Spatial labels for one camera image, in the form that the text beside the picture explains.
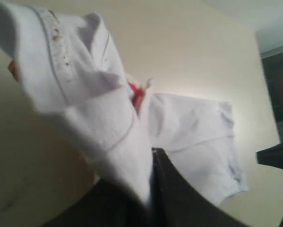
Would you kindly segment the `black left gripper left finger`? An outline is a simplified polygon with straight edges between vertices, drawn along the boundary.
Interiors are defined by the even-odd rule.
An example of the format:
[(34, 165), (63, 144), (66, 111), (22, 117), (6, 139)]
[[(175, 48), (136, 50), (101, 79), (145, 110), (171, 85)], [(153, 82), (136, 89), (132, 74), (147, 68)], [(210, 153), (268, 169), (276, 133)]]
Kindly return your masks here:
[(78, 202), (43, 227), (152, 227), (143, 207), (118, 187), (100, 180)]

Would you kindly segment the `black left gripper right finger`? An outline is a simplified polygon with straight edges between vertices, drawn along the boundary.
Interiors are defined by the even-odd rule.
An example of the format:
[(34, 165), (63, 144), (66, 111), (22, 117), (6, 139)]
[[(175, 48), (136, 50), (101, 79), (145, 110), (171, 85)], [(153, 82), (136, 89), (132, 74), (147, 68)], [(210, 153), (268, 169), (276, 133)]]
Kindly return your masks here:
[(161, 148), (152, 149), (155, 227), (239, 227), (240, 222), (202, 197)]

